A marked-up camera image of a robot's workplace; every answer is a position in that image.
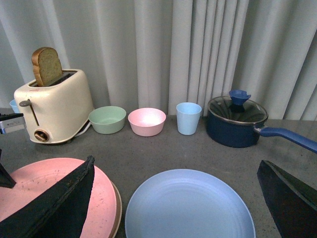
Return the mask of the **other arm gripper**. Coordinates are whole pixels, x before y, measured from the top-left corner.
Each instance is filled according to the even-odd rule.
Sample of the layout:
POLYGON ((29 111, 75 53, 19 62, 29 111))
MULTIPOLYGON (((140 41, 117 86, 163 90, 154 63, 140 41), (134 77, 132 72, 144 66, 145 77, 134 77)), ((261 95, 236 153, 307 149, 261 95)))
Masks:
MULTIPOLYGON (((7 134, 26 128, 26 122, 22 113, 1 114, 0 133, 7 134)), ((10 176, 2 164, 0 164, 0 187, 13 188, 16 181, 10 176)))

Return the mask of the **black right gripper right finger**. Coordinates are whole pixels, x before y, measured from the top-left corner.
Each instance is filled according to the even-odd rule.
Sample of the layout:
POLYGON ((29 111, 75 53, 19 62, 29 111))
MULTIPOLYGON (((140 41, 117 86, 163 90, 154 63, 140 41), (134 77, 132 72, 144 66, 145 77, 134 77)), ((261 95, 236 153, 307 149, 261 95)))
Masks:
POLYGON ((261 161, 257 177, 281 237, 315 238, 317 191, 270 161, 261 161))

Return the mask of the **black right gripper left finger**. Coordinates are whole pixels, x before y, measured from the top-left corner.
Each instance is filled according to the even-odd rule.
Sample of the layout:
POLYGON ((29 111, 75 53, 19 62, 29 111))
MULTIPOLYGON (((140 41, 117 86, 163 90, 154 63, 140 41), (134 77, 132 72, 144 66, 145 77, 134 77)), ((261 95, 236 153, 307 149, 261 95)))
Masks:
POLYGON ((2 238, 78 238, 86 221, 95 177, 87 160, 0 223, 2 238))

